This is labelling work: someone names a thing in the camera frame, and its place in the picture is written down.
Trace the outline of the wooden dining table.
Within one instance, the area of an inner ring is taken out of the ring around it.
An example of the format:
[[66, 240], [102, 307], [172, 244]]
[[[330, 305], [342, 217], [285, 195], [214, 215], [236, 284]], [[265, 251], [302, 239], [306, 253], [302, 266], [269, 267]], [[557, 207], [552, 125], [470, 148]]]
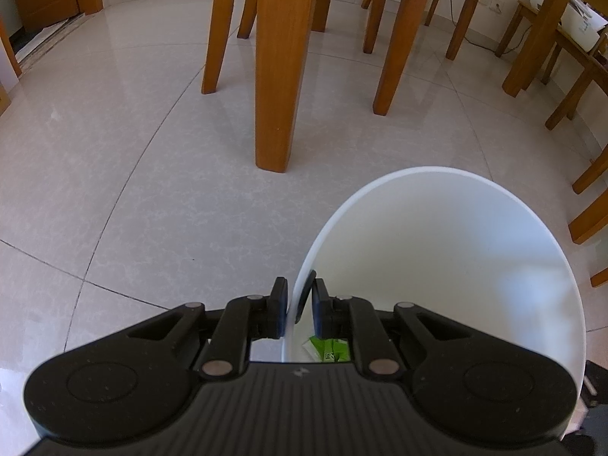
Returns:
[[[258, 0], [256, 23], [255, 162], [262, 170], [283, 173], [291, 144], [317, 0]], [[401, 0], [373, 101], [385, 116], [398, 101], [406, 64], [428, 0]], [[213, 0], [201, 91], [217, 90], [234, 0]]]

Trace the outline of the white plastic waste bin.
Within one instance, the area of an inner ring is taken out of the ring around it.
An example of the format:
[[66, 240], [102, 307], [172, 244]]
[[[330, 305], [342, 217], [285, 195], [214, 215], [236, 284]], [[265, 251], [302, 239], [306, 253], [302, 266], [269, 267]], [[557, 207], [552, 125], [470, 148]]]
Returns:
[[296, 280], [293, 366], [317, 337], [315, 278], [371, 302], [405, 367], [370, 380], [351, 361], [311, 366], [296, 403], [316, 434], [370, 454], [541, 453], [566, 431], [584, 371], [579, 291], [556, 238], [505, 188], [423, 167], [351, 196]]

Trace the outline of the green paper wrapper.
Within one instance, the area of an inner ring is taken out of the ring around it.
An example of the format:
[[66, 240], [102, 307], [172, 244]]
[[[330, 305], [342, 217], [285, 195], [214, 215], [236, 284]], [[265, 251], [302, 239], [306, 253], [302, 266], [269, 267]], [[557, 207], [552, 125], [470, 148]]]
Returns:
[[302, 348], [316, 363], [350, 362], [349, 345], [343, 340], [310, 337]]

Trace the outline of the white appliance on chair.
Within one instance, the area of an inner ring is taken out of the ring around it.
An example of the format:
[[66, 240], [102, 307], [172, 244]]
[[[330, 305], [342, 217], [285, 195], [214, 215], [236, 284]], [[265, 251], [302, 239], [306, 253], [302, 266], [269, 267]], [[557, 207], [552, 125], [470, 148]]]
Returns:
[[[543, 1], [530, 0], [532, 9], [540, 11]], [[607, 20], [581, 0], [570, 0], [560, 22], [566, 34], [585, 52], [595, 48], [607, 26]]]

